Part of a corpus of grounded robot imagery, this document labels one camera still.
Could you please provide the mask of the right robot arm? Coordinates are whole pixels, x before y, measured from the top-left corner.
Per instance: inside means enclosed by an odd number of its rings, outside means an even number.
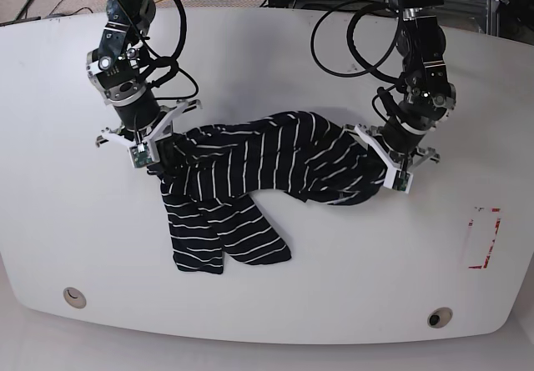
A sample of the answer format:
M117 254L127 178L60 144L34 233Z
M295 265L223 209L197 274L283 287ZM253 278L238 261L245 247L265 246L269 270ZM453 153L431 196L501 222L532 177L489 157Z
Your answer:
M100 43L87 56L89 81L120 119L117 128L103 129L95 144L125 147L135 168L167 163L174 120L201 104L194 93L165 98L154 95L154 90L183 71L179 56L186 42L187 16L181 0L172 1L179 14L179 37L170 55L159 55L148 44L155 0L108 0L108 20Z

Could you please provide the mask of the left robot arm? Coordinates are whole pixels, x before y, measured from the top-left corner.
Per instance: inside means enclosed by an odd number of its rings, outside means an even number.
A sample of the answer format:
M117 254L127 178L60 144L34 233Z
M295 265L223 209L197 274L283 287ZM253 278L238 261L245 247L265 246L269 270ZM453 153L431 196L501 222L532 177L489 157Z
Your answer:
M372 149L386 166L385 188L408 193L415 168L426 161L439 162L434 148L422 148L420 142L437 124L446 120L456 106L456 90L447 78L443 54L446 37L431 8L444 0L382 0L357 10L346 33L348 49L365 71L388 83L378 88L375 99L381 101L385 121L381 127L358 125L350 131ZM368 13L389 10L397 18L392 48L403 58L398 77L381 73L369 64L355 45L355 27Z

